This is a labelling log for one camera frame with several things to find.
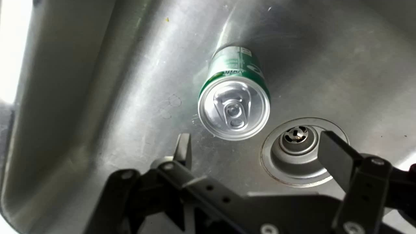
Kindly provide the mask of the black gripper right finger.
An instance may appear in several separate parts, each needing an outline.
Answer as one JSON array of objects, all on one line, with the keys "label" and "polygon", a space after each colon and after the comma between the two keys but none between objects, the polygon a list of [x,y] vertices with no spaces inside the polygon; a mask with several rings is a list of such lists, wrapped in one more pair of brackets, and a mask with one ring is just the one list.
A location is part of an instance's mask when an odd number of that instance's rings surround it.
[{"label": "black gripper right finger", "polygon": [[333,132],[320,134],[317,159],[345,191],[334,234],[401,234],[382,223],[386,208],[416,225],[416,174],[379,156],[364,156]]}]

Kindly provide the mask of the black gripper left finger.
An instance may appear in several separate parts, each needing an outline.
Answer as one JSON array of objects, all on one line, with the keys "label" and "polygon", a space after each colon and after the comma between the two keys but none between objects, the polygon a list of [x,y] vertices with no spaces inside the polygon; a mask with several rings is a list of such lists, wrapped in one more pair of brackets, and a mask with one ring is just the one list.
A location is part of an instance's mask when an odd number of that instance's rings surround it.
[{"label": "black gripper left finger", "polygon": [[195,178],[191,160],[191,135],[181,134],[174,154],[146,174],[113,172],[83,234],[138,234],[158,213],[185,234],[278,234],[272,221],[246,215],[249,202],[211,178]]}]

